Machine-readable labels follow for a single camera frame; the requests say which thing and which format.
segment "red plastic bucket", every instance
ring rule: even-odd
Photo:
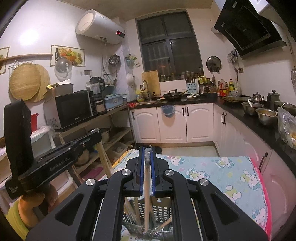
[[[37,131],[37,116],[38,116],[38,113],[31,115],[32,132]]]

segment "cutting board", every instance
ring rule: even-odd
[[[40,101],[44,98],[44,94],[47,92],[46,86],[50,84],[50,78],[47,70],[42,65],[35,64],[35,66],[40,73],[41,82],[38,92],[31,99],[33,102]]]
[[[151,93],[155,92],[156,95],[160,95],[160,85],[157,70],[142,73],[142,81],[144,80],[147,81],[148,89]]]
[[[18,100],[31,99],[40,88],[40,73],[34,64],[21,64],[9,79],[9,90]]]

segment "ceiling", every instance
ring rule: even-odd
[[[59,0],[84,10],[94,9],[108,18],[125,21],[150,13],[184,8],[211,8],[213,0]]]

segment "hanging trash bin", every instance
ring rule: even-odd
[[[173,117],[175,114],[175,106],[173,105],[163,105],[161,110],[166,117]]]

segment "faucet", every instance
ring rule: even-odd
[[[144,81],[143,81],[143,84],[140,85],[140,89],[141,89],[142,92],[144,92],[144,90],[147,89],[147,94],[145,95],[145,98],[146,98],[147,100],[151,101],[151,99],[152,99],[152,95],[151,95],[151,92],[150,92],[149,89],[148,89],[148,83],[147,83],[146,80],[144,80]]]

